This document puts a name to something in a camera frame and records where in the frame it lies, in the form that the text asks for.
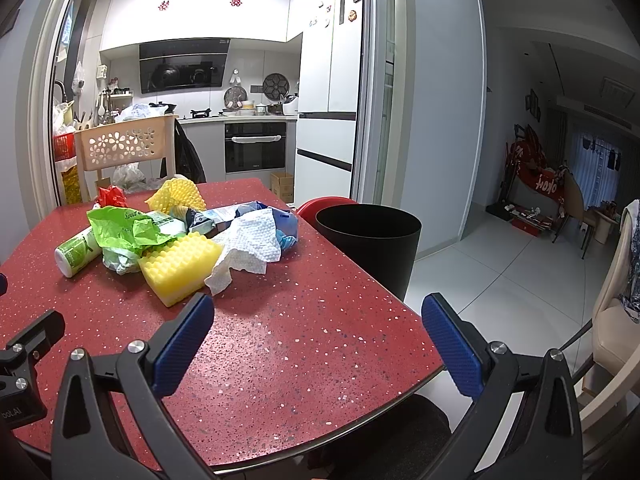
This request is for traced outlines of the black built-in oven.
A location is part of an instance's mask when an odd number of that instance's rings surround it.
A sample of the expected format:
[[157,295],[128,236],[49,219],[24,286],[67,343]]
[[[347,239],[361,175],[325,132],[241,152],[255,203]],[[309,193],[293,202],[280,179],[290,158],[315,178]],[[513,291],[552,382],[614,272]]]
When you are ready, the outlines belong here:
[[226,171],[271,170],[286,163],[286,122],[230,122],[224,125]]

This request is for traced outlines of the tall green white spray can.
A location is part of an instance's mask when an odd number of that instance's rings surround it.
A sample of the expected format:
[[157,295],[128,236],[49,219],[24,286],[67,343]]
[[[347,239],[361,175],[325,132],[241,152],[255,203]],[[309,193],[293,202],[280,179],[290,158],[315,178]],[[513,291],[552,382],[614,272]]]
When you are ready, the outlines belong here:
[[58,270],[66,278],[72,278],[80,270],[98,258],[102,249],[96,242],[91,226],[77,233],[54,250]]

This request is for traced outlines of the cream dining chair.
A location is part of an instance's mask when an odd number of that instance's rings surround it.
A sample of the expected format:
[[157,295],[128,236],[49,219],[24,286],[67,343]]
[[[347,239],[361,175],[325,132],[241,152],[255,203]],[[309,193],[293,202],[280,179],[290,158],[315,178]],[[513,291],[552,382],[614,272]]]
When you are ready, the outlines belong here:
[[620,238],[608,273],[592,309],[590,322],[567,344],[590,333],[592,352],[584,363],[593,375],[595,367],[611,379],[580,409],[582,429],[590,429],[627,393],[639,392],[639,202],[625,207]]

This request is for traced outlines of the red decorated rack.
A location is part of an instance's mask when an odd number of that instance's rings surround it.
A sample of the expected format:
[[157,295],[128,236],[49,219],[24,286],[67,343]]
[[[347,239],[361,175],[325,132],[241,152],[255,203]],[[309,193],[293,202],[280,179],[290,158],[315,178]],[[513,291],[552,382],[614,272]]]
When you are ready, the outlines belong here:
[[529,234],[551,232],[560,226],[559,220],[546,216],[538,206],[525,207],[515,203],[511,195],[514,184],[520,181],[529,191],[555,202],[558,211],[562,211],[567,166],[561,165],[559,169],[547,167],[547,156],[531,126],[515,124],[513,129],[514,142],[506,144],[506,162],[498,200],[486,206],[485,211],[517,228],[523,228]]

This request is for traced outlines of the black range hood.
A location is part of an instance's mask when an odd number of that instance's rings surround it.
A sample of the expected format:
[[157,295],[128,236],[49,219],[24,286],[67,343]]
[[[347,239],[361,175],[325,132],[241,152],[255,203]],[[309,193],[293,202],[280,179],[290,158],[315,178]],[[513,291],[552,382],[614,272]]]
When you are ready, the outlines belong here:
[[139,44],[143,94],[220,88],[231,40],[180,38]]

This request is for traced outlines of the beige perforated chair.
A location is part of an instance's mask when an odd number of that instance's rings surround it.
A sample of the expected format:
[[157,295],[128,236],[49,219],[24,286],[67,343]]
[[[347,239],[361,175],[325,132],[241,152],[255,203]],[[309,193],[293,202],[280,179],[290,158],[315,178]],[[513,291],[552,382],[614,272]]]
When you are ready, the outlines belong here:
[[91,198],[85,173],[102,171],[132,162],[165,159],[166,174],[176,174],[175,115],[160,115],[77,130],[74,133],[81,197]]

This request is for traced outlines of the green plastic bag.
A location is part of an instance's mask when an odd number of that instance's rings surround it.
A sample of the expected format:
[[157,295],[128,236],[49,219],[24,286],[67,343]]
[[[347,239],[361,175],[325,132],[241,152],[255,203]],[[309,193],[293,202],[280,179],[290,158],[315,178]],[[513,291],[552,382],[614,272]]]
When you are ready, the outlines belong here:
[[118,275],[139,272],[139,260],[147,249],[176,237],[163,233],[152,217],[135,209],[106,206],[88,211],[87,218],[104,266]]

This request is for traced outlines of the yellow foam fruit net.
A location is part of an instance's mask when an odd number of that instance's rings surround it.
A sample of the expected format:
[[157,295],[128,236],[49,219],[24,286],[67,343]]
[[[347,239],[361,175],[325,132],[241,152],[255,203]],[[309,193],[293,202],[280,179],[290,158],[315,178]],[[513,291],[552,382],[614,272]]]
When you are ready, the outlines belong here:
[[170,214],[184,219],[189,210],[203,211],[206,203],[194,182],[186,178],[172,178],[150,197],[145,203],[152,211]]

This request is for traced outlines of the yellow red bag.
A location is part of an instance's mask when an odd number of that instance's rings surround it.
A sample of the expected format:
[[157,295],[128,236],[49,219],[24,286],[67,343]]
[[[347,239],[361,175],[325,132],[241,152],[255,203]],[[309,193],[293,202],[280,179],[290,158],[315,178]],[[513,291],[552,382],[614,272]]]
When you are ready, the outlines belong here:
[[63,203],[67,205],[80,204],[82,195],[73,131],[59,134],[53,138],[53,156],[56,180],[60,187]]

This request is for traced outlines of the white paper towel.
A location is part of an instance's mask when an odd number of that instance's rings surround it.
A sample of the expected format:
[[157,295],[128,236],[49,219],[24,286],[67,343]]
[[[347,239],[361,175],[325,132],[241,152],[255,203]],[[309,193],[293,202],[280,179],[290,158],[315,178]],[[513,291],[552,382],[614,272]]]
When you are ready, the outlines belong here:
[[267,264],[281,258],[276,222],[269,208],[242,214],[212,238],[222,252],[204,283],[215,296],[232,282],[231,271],[265,274]]

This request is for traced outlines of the red wrapper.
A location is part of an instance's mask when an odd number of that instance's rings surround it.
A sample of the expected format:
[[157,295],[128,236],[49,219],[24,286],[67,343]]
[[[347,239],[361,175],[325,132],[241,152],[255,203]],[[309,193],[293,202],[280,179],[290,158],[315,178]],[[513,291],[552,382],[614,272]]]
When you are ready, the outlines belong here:
[[96,203],[101,207],[122,207],[127,208],[127,200],[124,191],[116,185],[107,188],[99,188]]

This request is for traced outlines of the black trash bin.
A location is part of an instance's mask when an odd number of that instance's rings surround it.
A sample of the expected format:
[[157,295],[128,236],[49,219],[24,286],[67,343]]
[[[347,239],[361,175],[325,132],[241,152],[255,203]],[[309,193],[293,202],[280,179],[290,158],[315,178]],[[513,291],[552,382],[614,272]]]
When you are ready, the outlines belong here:
[[316,222],[329,242],[405,299],[422,230],[418,218],[383,205],[341,204],[319,210]]

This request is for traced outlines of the yellow wavy sponge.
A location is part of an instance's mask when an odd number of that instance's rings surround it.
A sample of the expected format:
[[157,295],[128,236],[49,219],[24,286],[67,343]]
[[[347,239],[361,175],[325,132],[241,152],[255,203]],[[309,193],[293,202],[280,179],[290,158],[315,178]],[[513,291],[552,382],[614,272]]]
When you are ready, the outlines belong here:
[[221,253],[221,245],[194,232],[148,249],[139,268],[154,294],[170,308],[204,286]]

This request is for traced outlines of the blue plastic bag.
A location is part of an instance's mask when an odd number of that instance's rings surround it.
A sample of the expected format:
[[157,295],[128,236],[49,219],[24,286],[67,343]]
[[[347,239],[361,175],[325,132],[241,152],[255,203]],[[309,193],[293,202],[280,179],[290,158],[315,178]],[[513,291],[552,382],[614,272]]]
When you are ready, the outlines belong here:
[[298,241],[297,217],[291,211],[267,206],[254,200],[254,202],[239,205],[238,208],[236,208],[235,217],[239,218],[243,214],[263,209],[268,209],[272,213],[274,226],[276,227],[276,237],[280,244],[281,252],[288,252]]

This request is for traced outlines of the white refrigerator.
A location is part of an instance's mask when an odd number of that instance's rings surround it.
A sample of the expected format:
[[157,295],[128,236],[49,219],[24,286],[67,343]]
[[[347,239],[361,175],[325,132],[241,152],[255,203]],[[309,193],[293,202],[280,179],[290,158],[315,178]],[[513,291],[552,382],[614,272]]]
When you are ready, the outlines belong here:
[[304,0],[294,205],[352,192],[363,0]]

